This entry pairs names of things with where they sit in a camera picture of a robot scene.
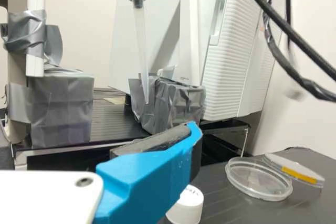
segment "pipette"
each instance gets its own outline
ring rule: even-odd
[[[149,76],[148,64],[146,57],[146,32],[145,32],[145,17],[143,0],[133,0],[133,11],[135,19],[136,37],[138,42],[138,50],[140,55],[141,67],[141,84],[145,98],[145,103],[149,102]]]

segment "white bottle cap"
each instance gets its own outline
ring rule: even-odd
[[[173,224],[198,224],[201,220],[204,196],[192,185],[188,185],[180,194],[179,200],[166,213]]]

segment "blue plastic part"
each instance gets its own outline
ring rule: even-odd
[[[201,130],[188,123],[191,134],[165,151],[122,155],[98,164],[104,181],[95,224],[157,223],[190,182],[193,146]]]

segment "white wall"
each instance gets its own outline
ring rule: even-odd
[[[61,65],[95,77],[95,87],[107,87],[116,0],[46,0],[47,23],[61,30]],[[0,10],[0,22],[6,15]],[[7,82],[6,51],[0,49],[0,95]]]
[[[324,58],[336,67],[336,0],[292,0],[294,28]],[[282,48],[286,48],[283,36]],[[294,49],[300,73],[336,92],[336,83]],[[253,154],[304,146],[336,158],[336,104],[322,102],[309,94],[301,101],[284,93],[289,79],[276,63],[260,125],[251,147]]]

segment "petri dish lid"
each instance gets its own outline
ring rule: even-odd
[[[291,180],[259,160],[234,157],[225,166],[228,180],[245,194],[267,201],[281,201],[292,192]]]
[[[299,164],[298,162],[280,157],[273,153],[266,153],[262,161],[268,166],[272,167],[274,170],[288,176],[291,179],[313,187],[324,187],[324,177]]]

